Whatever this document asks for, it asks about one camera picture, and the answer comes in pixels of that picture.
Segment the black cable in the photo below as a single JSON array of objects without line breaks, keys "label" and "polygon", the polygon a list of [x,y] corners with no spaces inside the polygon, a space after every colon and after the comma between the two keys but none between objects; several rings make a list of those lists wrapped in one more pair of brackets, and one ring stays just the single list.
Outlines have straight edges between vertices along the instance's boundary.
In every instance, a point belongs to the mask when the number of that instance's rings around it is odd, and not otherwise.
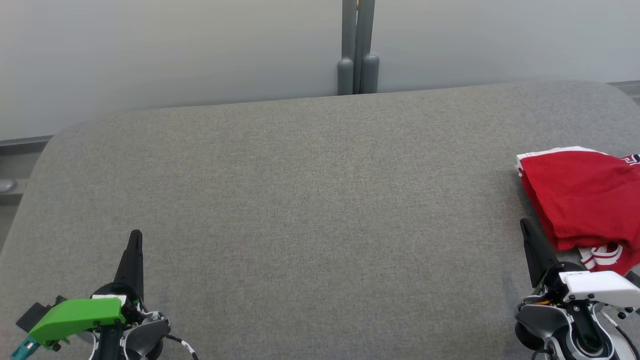
[{"label": "black cable", "polygon": [[634,352],[634,356],[636,357],[636,360],[640,360],[640,354],[638,354],[638,349],[636,348],[636,346],[631,342],[631,339],[629,338],[629,336],[627,336],[627,333],[624,332],[622,329],[620,329],[620,326],[616,326],[616,330],[620,333],[620,335],[622,335],[622,337],[627,341],[627,343],[629,344],[629,347],[631,348],[631,351]]},{"label": "black cable", "polygon": [[540,354],[553,354],[553,351],[551,350],[547,350],[545,348],[539,348],[536,350],[536,352],[533,353],[533,356],[531,357],[531,360],[536,360],[536,356],[540,355]]},{"label": "black cable", "polygon": [[196,350],[193,350],[191,345],[189,345],[186,341],[184,341],[184,340],[182,340],[180,338],[176,338],[175,336],[172,336],[172,335],[167,335],[167,336],[165,336],[165,338],[181,343],[183,347],[185,347],[187,350],[189,350],[189,352],[191,353],[191,356],[193,356],[193,360],[199,360],[198,356],[196,355]]}]

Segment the folded clothing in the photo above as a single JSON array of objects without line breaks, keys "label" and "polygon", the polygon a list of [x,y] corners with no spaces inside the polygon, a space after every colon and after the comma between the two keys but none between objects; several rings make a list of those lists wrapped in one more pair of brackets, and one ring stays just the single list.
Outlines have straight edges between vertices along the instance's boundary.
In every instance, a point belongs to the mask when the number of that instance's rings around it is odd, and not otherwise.
[{"label": "folded clothing", "polygon": [[583,147],[517,156],[522,185],[551,244],[577,247],[592,271],[625,275],[640,263],[640,156]]}]

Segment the robotic arm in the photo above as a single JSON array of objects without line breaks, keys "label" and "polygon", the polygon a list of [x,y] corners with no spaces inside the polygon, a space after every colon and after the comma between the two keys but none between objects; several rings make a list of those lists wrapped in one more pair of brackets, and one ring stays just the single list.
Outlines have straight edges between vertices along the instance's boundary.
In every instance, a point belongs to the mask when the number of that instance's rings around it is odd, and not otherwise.
[{"label": "robotic arm", "polygon": [[[558,261],[553,248],[528,219],[520,221],[529,277],[534,291],[515,309],[516,336],[523,345],[553,360],[640,360],[638,351],[605,306],[624,318],[640,307],[638,276],[588,272],[580,265]],[[596,314],[612,323],[609,334]]]},{"label": "robotic arm", "polygon": [[56,298],[53,306],[33,304],[16,322],[29,335],[11,355],[25,360],[38,348],[59,351],[71,335],[93,344],[89,360],[156,360],[163,338],[178,341],[193,359],[198,356],[185,341],[169,335],[169,319],[149,311],[143,301],[142,233],[131,232],[113,282],[88,299]]}]

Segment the white partition panel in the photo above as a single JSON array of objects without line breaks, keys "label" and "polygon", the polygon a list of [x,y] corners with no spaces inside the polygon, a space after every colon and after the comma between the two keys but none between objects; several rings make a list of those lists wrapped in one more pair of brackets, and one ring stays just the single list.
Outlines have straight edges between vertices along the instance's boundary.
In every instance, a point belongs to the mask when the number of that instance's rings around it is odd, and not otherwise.
[{"label": "white partition panel", "polygon": [[378,92],[640,79],[637,0],[376,0]]},{"label": "white partition panel", "polygon": [[341,0],[2,0],[0,140],[118,110],[337,94]]}]

